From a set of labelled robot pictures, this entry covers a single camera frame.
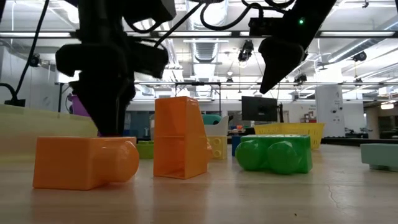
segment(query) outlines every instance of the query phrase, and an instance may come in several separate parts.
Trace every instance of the yellow basket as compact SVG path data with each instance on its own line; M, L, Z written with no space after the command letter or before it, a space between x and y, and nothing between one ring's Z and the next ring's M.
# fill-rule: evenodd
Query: yellow basket
M256 125L256 134L307 134L311 138L311 149L319 149L323 136L323 123L292 123Z

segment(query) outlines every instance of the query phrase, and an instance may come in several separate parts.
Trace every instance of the yellow toy block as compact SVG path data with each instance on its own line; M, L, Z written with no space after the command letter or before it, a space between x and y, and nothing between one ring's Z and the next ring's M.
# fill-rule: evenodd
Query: yellow toy block
M213 159L226 159L227 156L227 137L226 136L207 136L207 141L213 151Z

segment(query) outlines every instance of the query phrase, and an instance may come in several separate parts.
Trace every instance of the wooden table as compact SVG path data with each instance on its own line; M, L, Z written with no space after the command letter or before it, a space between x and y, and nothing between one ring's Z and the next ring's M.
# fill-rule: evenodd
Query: wooden table
M81 192L32 189L33 161L0 162L0 223L397 223L398 173L369 170L355 147L322 146L309 174L244 172L212 161L189 180L153 178Z

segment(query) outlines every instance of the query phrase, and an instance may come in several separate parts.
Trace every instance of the teal toy block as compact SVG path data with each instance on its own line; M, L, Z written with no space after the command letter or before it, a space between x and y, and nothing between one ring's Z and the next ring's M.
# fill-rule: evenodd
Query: teal toy block
M244 170L306 174L312 169L311 140L307 135L243 136L235 157Z
M136 145L140 159L154 158L154 141L139 141Z
M361 157L370 169L398 172L398 144L361 144Z

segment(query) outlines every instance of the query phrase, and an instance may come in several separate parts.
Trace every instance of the table surface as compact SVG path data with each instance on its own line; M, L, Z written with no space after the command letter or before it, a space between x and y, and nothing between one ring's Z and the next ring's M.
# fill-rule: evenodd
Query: table surface
M357 147L313 151L309 174L244 172L229 157L188 180L153 178L141 160L126 184L32 189L33 161L0 161L0 223L397 223L398 173L369 170Z

